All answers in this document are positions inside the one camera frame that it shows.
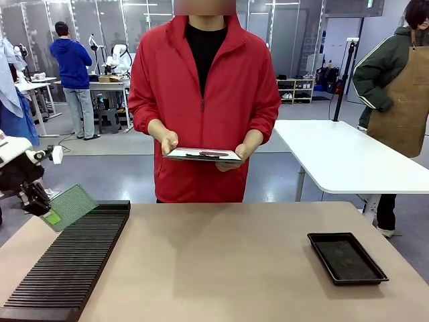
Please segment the red jacket person left hand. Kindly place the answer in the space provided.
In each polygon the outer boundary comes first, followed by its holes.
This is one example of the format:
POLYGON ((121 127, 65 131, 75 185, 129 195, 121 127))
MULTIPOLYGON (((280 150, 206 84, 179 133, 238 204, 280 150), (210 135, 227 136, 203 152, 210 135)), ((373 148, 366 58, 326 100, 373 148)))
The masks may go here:
POLYGON ((215 163, 216 168, 221 172, 236 170, 240 168, 242 165, 244 165, 245 161, 252 154, 252 151, 249 149, 249 147, 246 144, 240 144, 239 146, 237 146, 235 153, 236 155, 238 155, 238 157, 240 157, 241 159, 240 163, 216 162, 215 163))

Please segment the red jacket person right hand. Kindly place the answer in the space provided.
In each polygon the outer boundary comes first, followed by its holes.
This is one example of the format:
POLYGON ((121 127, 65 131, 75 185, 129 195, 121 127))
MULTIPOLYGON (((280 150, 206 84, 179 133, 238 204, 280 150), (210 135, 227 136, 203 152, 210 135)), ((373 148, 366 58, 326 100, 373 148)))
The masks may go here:
POLYGON ((178 146, 178 135, 174 131, 167 130, 161 140, 162 154, 167 156, 178 146))

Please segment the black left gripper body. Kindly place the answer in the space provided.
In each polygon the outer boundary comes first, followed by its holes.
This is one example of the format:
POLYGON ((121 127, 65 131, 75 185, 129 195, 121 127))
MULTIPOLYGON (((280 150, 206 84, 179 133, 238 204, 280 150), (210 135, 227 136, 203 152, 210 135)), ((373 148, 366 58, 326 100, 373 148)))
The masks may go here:
POLYGON ((1 164, 1 198, 19 195, 24 182, 35 182, 44 175, 44 168, 40 164, 31 161, 18 162, 14 160, 7 164, 1 164))

